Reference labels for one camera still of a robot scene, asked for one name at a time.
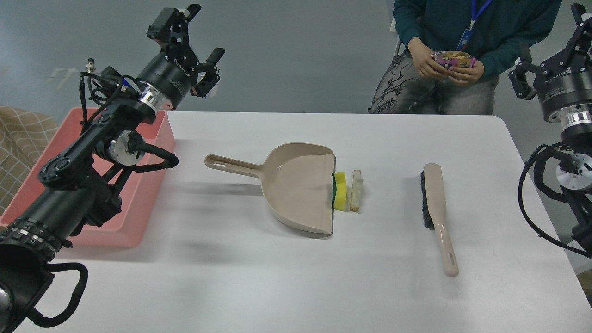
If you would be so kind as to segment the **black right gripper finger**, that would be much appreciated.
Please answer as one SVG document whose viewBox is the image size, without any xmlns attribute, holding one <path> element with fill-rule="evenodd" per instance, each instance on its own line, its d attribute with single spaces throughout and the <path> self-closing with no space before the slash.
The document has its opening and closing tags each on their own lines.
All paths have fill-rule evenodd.
<svg viewBox="0 0 592 333">
<path fill-rule="evenodd" d="M 591 13 L 582 4 L 573 3 L 570 6 L 571 13 L 576 23 L 571 42 L 591 41 Z"/>
<path fill-rule="evenodd" d="M 524 100 L 532 100 L 537 95 L 537 90 L 527 82 L 527 73 L 540 74 L 541 67 L 532 63 L 529 45 L 521 44 L 517 63 L 515 68 L 509 72 L 509 79 L 516 97 Z"/>
</svg>

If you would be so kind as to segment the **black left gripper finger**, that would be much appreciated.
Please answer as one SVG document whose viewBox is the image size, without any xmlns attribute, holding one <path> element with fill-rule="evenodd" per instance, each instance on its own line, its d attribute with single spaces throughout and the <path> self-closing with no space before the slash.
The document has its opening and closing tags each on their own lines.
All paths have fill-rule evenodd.
<svg viewBox="0 0 592 333">
<path fill-rule="evenodd" d="M 190 4 L 186 9 L 163 8 L 148 27 L 147 37 L 158 44 L 188 44 L 189 23 L 201 11 L 200 4 Z"/>
<path fill-rule="evenodd" d="M 191 66 L 192 73 L 203 74 L 197 78 L 194 85 L 191 86 L 191 95 L 205 98 L 220 80 L 217 64 L 222 59 L 225 49 L 216 47 L 207 57 L 205 62 L 199 62 Z"/>
</svg>

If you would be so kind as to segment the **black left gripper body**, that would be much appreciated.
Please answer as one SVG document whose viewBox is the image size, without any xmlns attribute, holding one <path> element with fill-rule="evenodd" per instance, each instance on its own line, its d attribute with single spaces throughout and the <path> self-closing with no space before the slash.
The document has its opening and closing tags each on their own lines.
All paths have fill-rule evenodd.
<svg viewBox="0 0 592 333">
<path fill-rule="evenodd" d="M 191 66 L 199 61 L 189 44 L 159 44 L 161 51 L 140 72 L 137 82 L 139 101 L 154 111 L 175 110 L 191 86 L 203 74 L 195 74 Z"/>
</svg>

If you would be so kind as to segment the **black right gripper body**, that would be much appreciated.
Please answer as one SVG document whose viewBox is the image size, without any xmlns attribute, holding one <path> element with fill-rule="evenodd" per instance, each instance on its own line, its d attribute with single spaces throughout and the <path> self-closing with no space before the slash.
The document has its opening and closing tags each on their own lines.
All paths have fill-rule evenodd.
<svg viewBox="0 0 592 333">
<path fill-rule="evenodd" d="M 558 122 L 560 110 L 591 103 L 591 33 L 576 31 L 564 50 L 542 63 L 534 82 L 543 119 Z"/>
</svg>

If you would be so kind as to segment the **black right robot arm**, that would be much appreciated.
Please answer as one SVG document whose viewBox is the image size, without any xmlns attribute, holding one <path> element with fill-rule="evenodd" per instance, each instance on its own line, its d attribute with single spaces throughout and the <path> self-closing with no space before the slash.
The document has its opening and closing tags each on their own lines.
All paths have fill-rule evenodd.
<svg viewBox="0 0 592 333">
<path fill-rule="evenodd" d="M 591 19 L 585 18 L 581 4 L 571 5 L 576 29 L 566 46 L 539 65 L 531 61 L 529 47 L 522 46 L 518 65 L 509 73 L 516 96 L 531 100 L 538 97 L 546 122 L 561 125 L 561 140 L 539 146 L 524 163 L 518 184 L 518 204 L 526 222 L 538 236 L 561 248 L 591 257 L 591 146 L 592 79 Z M 541 230 L 524 208 L 523 189 L 532 170 L 534 184 L 547 197 L 567 203 L 577 225 L 571 238 L 574 248 Z"/>
</svg>

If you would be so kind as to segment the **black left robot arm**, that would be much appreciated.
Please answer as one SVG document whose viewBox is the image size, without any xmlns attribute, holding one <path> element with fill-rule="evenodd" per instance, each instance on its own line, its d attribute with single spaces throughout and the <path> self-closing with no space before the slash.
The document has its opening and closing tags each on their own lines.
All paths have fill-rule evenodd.
<svg viewBox="0 0 592 333">
<path fill-rule="evenodd" d="M 42 194 L 1 232 L 1 331 L 12 333 L 25 319 L 55 327 L 76 311 L 87 285 L 81 263 L 53 259 L 83 226 L 102 226 L 121 213 L 120 194 L 132 173 L 178 165 L 175 154 L 147 143 L 137 132 L 161 110 L 175 110 L 187 94 L 206 97 L 220 80 L 215 48 L 200 61 L 188 27 L 201 10 L 164 8 L 146 34 L 160 52 L 138 77 L 108 66 L 96 73 L 93 59 L 80 73 L 80 135 L 42 166 Z"/>
</svg>

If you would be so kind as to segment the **person's left hand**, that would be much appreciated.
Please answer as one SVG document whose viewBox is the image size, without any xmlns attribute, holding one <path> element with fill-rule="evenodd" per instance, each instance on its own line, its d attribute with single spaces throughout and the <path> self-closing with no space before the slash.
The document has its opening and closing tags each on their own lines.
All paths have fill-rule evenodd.
<svg viewBox="0 0 592 333">
<path fill-rule="evenodd" d="M 452 66 L 447 70 L 446 74 L 453 84 L 468 87 L 476 84 L 482 78 L 484 72 L 484 65 L 481 61 L 476 60 L 470 68 Z"/>
</svg>

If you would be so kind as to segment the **person's right hand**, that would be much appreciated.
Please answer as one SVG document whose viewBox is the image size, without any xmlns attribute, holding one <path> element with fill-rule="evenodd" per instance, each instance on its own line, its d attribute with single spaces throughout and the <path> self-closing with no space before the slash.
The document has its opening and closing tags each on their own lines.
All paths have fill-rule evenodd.
<svg viewBox="0 0 592 333">
<path fill-rule="evenodd" d="M 413 37 L 407 44 L 413 65 L 421 77 L 439 80 L 447 76 L 447 70 L 432 57 L 433 50 L 423 44 L 419 37 Z"/>
</svg>

